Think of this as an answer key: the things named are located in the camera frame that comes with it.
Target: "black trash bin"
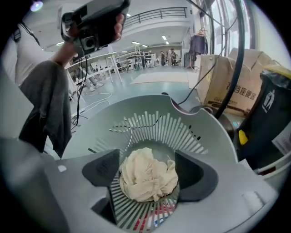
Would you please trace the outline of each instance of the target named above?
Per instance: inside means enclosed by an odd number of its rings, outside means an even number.
[[[252,169],[267,166],[283,156],[272,140],[291,121],[291,71],[282,66],[267,66],[261,79],[259,96],[238,128],[248,138],[237,151],[238,159],[246,159]]]

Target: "ceiling light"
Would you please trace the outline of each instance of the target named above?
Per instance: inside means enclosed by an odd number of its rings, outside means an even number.
[[[30,10],[36,12],[42,8],[42,1],[33,1],[32,5],[30,6]]]
[[[55,46],[61,46],[64,42],[57,43]]]

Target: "hanging clothes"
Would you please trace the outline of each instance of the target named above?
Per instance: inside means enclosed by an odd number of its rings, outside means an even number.
[[[205,36],[194,35],[191,37],[189,54],[208,54],[208,42]]]

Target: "black pole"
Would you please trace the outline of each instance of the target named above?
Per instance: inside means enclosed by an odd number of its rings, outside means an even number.
[[[244,60],[244,51],[245,51],[245,23],[242,13],[242,7],[241,7],[241,1],[235,0],[233,1],[235,8],[236,8],[236,14],[237,14],[237,24],[238,24],[238,52],[237,52],[237,58],[236,58],[236,66],[235,70],[233,71],[233,76],[231,79],[231,84],[229,87],[229,90],[222,101],[222,104],[220,108],[217,110],[215,114],[215,118],[218,119],[223,111],[226,109],[227,104],[229,100],[231,99],[231,96],[233,94],[233,91],[235,90],[237,81],[240,77],[242,63]]]

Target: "cardboard box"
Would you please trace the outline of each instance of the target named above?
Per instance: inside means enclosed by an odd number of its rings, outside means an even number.
[[[225,98],[236,64],[237,49],[229,57],[218,55],[201,56],[200,80],[214,65],[213,70],[198,85],[201,103],[218,109]],[[263,67],[274,64],[264,52],[245,50],[244,63],[235,91],[225,112],[244,117],[251,110],[261,89],[260,73]]]

